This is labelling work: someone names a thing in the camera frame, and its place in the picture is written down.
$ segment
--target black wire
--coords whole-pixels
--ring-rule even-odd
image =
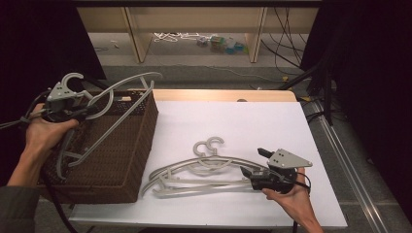
[[[305,43],[305,45],[306,45],[307,43],[306,43],[305,39],[303,39],[303,37],[300,33],[299,33],[299,37],[300,37],[300,39],[302,39],[303,43]]]
[[[273,42],[275,42],[276,44],[278,44],[278,45],[281,46],[281,47],[284,47],[284,48],[287,48],[287,49],[291,49],[291,50],[303,51],[303,50],[294,49],[293,47],[285,46],[285,45],[279,43],[278,41],[275,40],[275,38],[273,38],[272,34],[269,34],[269,36],[270,36],[270,38],[272,39]]]
[[[305,116],[305,117],[306,117],[306,119],[307,119],[307,118],[309,118],[309,117],[317,116],[318,114],[323,114],[323,113],[324,113],[324,112],[316,112],[316,113],[314,113],[314,114],[310,114],[310,115]]]
[[[307,116],[307,117],[311,117],[310,119],[308,119],[308,124],[310,124],[310,122],[312,122],[312,120],[314,120],[315,118],[322,116],[324,113],[325,112],[318,112],[318,113]]]
[[[292,229],[292,232],[293,233],[296,233],[297,232],[297,221],[293,221],[293,229]]]
[[[289,62],[291,65],[293,65],[294,67],[299,68],[298,65],[296,65],[296,64],[293,63],[292,61],[288,60],[288,59],[285,58],[283,55],[279,54],[277,51],[274,51],[273,49],[271,49],[266,43],[264,43],[263,40],[260,40],[260,41],[261,41],[261,43],[262,43],[269,51],[271,51],[271,52],[274,53],[275,55],[281,57],[282,59],[288,61],[288,62]]]
[[[61,208],[61,205],[57,200],[57,196],[55,195],[52,183],[43,169],[41,170],[41,177],[46,185],[46,188],[48,189],[49,194],[51,195],[51,200],[54,203],[54,206],[58,214],[60,215],[60,218],[63,221],[64,225],[71,233],[78,233],[76,229],[73,227],[73,225],[70,223],[69,219],[67,219],[67,216],[64,214],[63,209]]]
[[[284,33],[282,33],[282,36],[281,36],[280,42],[282,42],[283,36],[284,36]],[[272,52],[275,54],[275,67],[276,67],[276,69],[277,69],[279,72],[281,72],[281,73],[283,73],[283,74],[286,74],[286,75],[293,75],[293,74],[291,74],[291,73],[288,73],[288,72],[284,72],[284,71],[282,71],[282,70],[279,68],[279,66],[278,66],[278,63],[277,63],[277,56],[280,56],[280,54],[278,53],[279,46],[280,46],[280,44],[278,44],[278,46],[276,47],[276,51],[272,51]]]
[[[26,114],[24,115],[26,118],[30,117],[31,112],[33,112],[34,107],[39,103],[40,98],[44,97],[45,95],[49,95],[52,91],[51,90],[46,90],[40,93],[30,104],[30,107],[28,108]]]
[[[290,10],[290,8],[286,8],[286,21],[285,21],[285,29],[286,29],[286,27],[288,27],[289,37],[288,37],[288,32],[286,32],[286,34],[287,34],[288,39],[291,42],[294,56],[296,57],[297,61],[300,64],[300,61],[302,60],[302,58],[300,57],[299,53],[297,52],[297,50],[296,50],[296,48],[294,47],[294,44],[293,44],[292,33],[291,33],[291,25],[289,24],[289,10]]]
[[[93,231],[94,227],[96,227],[96,226],[90,226],[90,228],[88,229],[88,231],[86,233],[90,233],[91,231]]]
[[[308,180],[308,183],[309,183],[309,184],[308,184],[308,185],[304,184],[304,187],[306,187],[306,188],[308,189],[308,193],[310,194],[310,190],[311,190],[311,188],[312,188],[312,183],[311,183],[309,177],[306,176],[306,174],[303,174],[303,173],[297,173],[297,174],[302,175],[303,177],[306,178],[306,180]]]
[[[300,55],[297,53],[296,47],[295,47],[294,44],[293,44],[292,33],[291,33],[291,26],[290,26],[290,24],[289,24],[289,10],[290,10],[290,9],[289,9],[289,8],[286,8],[286,21],[285,21],[285,25],[284,25],[283,22],[281,21],[281,18],[279,17],[279,14],[278,14],[276,8],[274,8],[274,10],[275,10],[276,17],[278,18],[278,20],[279,20],[279,22],[280,22],[280,24],[281,24],[281,26],[282,26],[282,30],[283,30],[282,36],[283,36],[283,35],[286,35],[286,37],[288,38],[289,42],[290,42],[291,45],[292,45],[294,56],[296,57],[297,61],[300,63],[301,57],[300,57]]]

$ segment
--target person's right hand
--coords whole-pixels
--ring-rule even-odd
[[[26,130],[26,146],[20,160],[9,178],[7,186],[36,186],[43,163],[51,154],[52,148],[64,134],[79,123],[75,119],[51,123],[41,118],[38,104],[30,116],[31,122]]]
[[[297,173],[305,174],[305,169],[298,168]],[[305,183],[305,177],[300,174],[297,175],[296,180]],[[305,187],[295,185],[287,194],[281,194],[269,188],[264,188],[262,192],[266,195],[267,200],[276,201],[307,232],[324,232],[315,217],[309,193]]]

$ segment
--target black panel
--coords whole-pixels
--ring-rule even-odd
[[[406,9],[400,3],[369,5],[349,42],[337,90],[368,155],[412,222],[412,25]]]
[[[0,1],[0,123],[19,119],[31,101],[70,72],[105,79],[75,7]],[[82,88],[71,83],[73,89]],[[16,128],[0,130],[1,183],[22,152]]]

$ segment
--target brown woven basket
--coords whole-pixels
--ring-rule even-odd
[[[142,91],[117,91],[115,99],[123,96],[129,101],[115,101],[104,116],[83,121],[76,129],[67,151],[83,154],[109,129],[143,94]],[[97,106],[104,108],[107,98]],[[146,161],[152,148],[157,107],[153,94],[149,96],[85,159],[69,168],[73,158],[65,157],[58,177],[55,164],[57,152],[45,163],[45,171],[60,203],[109,204],[137,201]],[[38,186],[42,195],[51,200],[44,181]]]

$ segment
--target white table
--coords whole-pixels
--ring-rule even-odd
[[[214,144],[219,155],[261,165],[267,159],[258,155],[257,148],[282,148],[313,162],[306,174],[312,182],[311,200],[321,226],[347,226],[299,103],[156,100],[156,104],[159,115],[143,184],[151,171],[195,158],[193,145],[212,136],[224,139],[224,144]],[[242,178],[238,168],[222,176]],[[240,190],[234,187],[174,198],[158,198],[149,190],[132,204],[76,205],[70,219],[139,227],[267,229],[292,225],[283,209],[261,192],[251,187]]]

